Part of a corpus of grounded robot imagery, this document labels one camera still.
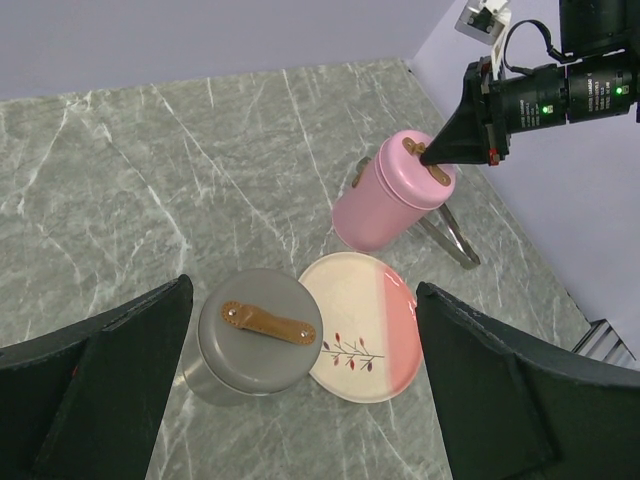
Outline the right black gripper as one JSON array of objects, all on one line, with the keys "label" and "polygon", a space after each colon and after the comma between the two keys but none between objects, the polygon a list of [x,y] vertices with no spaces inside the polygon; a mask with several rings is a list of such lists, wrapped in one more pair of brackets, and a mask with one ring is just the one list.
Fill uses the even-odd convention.
[{"label": "right black gripper", "polygon": [[563,67],[548,64],[528,75],[493,76],[487,57],[470,64],[460,104],[420,155],[423,166],[497,165],[510,153],[511,137],[568,122]]}]

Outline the tall grey container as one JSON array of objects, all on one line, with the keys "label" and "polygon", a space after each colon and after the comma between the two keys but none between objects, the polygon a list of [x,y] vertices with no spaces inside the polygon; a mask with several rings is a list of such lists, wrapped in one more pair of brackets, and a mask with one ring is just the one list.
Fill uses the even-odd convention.
[{"label": "tall grey container", "polygon": [[182,369],[189,389],[204,402],[214,406],[238,406],[255,399],[220,380],[195,350],[182,355]]}]

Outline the tall pink container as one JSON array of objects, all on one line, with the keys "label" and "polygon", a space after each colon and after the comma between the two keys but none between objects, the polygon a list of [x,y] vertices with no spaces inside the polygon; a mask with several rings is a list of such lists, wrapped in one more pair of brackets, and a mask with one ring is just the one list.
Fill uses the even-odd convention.
[{"label": "tall pink container", "polygon": [[455,183],[444,186],[429,172],[423,177],[417,198],[399,195],[384,179],[380,162],[369,161],[357,183],[349,187],[333,207],[332,223],[340,240],[360,252],[378,251],[442,206],[451,196]]}]

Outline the grey lid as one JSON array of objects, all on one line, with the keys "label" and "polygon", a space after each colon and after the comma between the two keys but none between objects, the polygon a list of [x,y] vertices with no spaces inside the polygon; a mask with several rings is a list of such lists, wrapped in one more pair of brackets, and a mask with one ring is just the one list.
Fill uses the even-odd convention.
[{"label": "grey lid", "polygon": [[223,281],[207,298],[194,340],[210,385],[272,395],[310,372],[320,354],[323,322],[312,295],[294,277],[250,269]]}]

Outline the metal food tongs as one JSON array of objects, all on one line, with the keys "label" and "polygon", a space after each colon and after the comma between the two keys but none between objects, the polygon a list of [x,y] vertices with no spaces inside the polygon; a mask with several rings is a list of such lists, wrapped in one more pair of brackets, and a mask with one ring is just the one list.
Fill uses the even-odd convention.
[{"label": "metal food tongs", "polygon": [[[369,161],[376,159],[377,154],[378,152],[374,157],[372,158],[366,157],[358,162],[358,164],[356,165],[356,172],[358,176],[356,177],[355,181],[352,183],[351,186],[357,183],[358,177],[361,174],[363,168],[367,165]],[[444,218],[447,228],[451,231],[451,234],[453,235],[454,239],[450,241],[444,234],[442,234],[434,226],[429,226],[427,230],[435,234],[436,240],[448,251],[448,253],[452,254],[453,257],[456,260],[458,260],[462,266],[473,268],[479,265],[480,264],[479,257],[477,256],[477,254],[475,254],[471,246],[468,244],[468,242],[460,232],[460,228],[458,224],[455,222],[455,220],[453,219],[452,214],[449,211],[448,207],[446,207],[446,205],[443,204],[442,206],[440,206],[439,208],[433,211],[438,211],[441,214],[441,216]],[[424,223],[426,221],[426,217],[429,214],[431,214],[431,212],[423,216],[417,223],[418,224]]]}]

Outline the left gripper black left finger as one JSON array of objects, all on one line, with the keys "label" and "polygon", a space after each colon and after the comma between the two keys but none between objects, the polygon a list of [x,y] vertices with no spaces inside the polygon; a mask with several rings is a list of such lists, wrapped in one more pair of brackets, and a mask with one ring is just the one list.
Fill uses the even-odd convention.
[{"label": "left gripper black left finger", "polygon": [[181,275],[1,350],[4,479],[142,479],[193,308]]}]

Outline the pink lid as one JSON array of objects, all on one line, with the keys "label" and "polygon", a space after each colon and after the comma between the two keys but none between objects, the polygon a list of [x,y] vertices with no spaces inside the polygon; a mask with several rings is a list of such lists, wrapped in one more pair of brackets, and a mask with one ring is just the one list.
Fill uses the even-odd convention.
[{"label": "pink lid", "polygon": [[427,147],[431,138],[420,131],[402,130],[380,147],[376,163],[383,183],[403,203],[427,211],[439,208],[453,193],[456,169],[452,165],[426,167],[416,146]]}]

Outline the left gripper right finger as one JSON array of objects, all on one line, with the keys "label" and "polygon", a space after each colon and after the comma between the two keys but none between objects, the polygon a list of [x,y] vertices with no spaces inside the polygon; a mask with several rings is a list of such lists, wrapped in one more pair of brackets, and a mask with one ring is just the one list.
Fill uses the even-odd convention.
[{"label": "left gripper right finger", "polygon": [[554,346],[432,283],[416,294],[453,478],[638,478],[638,371]]}]

